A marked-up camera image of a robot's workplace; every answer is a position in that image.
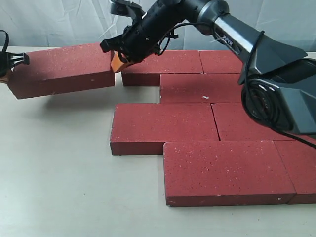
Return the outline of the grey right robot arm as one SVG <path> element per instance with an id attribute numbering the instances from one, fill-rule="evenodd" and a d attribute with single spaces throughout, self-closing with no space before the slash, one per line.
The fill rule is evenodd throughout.
<path id="1" fill-rule="evenodd" d="M 132 19 L 121 35 L 100 44 L 103 52 L 116 53 L 113 71 L 152 54 L 162 55 L 162 41 L 177 38 L 176 28 L 192 25 L 203 35 L 212 35 L 242 62 L 241 101 L 256 123 L 278 132 L 315 136 L 315 59 L 233 17 L 225 1 L 158 0 L 143 11 L 135 3 L 114 0 L 111 13 Z"/>

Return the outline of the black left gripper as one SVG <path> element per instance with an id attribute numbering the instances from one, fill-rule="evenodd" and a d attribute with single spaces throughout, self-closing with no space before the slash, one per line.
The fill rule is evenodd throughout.
<path id="1" fill-rule="evenodd" d="M 26 53 L 7 52 L 9 35 L 5 30 L 1 30 L 1 32 L 5 33 L 5 42 L 0 51 L 0 82 L 7 84 L 11 78 L 11 69 L 20 64 L 29 65 L 30 59 Z"/>

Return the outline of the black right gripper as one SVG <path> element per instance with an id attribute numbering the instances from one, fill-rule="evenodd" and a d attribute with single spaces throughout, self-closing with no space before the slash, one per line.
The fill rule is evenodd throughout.
<path id="1" fill-rule="evenodd" d="M 174 9 L 149 9 L 143 18 L 127 26 L 121 35 L 104 39 L 100 47 L 104 53 L 115 51 L 111 60 L 114 73 L 132 63 L 139 63 L 153 54 L 158 42 L 184 17 Z"/>

